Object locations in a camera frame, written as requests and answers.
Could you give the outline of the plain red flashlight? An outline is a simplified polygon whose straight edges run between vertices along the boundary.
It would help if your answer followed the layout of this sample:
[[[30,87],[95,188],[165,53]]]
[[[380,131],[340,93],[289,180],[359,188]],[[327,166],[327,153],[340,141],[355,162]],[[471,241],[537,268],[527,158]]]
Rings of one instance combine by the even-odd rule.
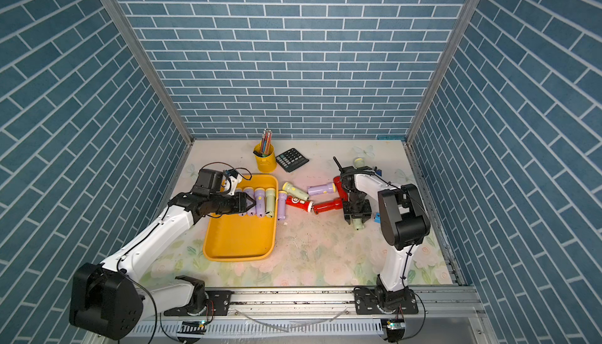
[[[341,198],[337,198],[332,201],[325,201],[322,203],[315,204],[313,206],[313,211],[316,215],[319,215],[323,212],[339,210],[342,208],[343,208],[343,200]]]
[[[333,183],[335,185],[336,191],[340,197],[340,199],[342,201],[347,201],[348,200],[348,193],[345,191],[345,189],[343,188],[343,184],[341,181],[341,177],[340,176],[336,176],[333,179]]]

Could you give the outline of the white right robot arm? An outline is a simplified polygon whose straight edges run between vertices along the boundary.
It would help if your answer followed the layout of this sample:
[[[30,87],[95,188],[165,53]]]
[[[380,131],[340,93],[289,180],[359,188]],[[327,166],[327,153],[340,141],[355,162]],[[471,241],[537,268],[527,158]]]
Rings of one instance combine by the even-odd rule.
[[[415,184],[388,182],[366,166],[341,168],[340,182],[347,195],[343,217],[355,229],[362,229],[372,217],[370,201],[378,203],[381,233],[390,249],[372,295],[382,311],[400,311],[405,301],[412,301],[409,291],[412,256],[431,229],[419,189]]]

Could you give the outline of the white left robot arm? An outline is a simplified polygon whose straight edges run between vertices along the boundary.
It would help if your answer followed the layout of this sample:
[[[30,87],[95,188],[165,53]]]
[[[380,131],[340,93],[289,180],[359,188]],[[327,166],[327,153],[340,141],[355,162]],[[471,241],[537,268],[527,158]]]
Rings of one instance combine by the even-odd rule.
[[[166,208],[140,234],[98,264],[85,263],[72,279],[68,320],[76,328],[114,341],[125,338],[139,321],[159,319],[167,310],[198,316],[211,306],[205,282],[180,275],[154,289],[140,280],[181,234],[204,217],[245,213],[256,200],[238,187],[250,181],[246,168],[224,171],[202,168],[191,190],[171,198]]]

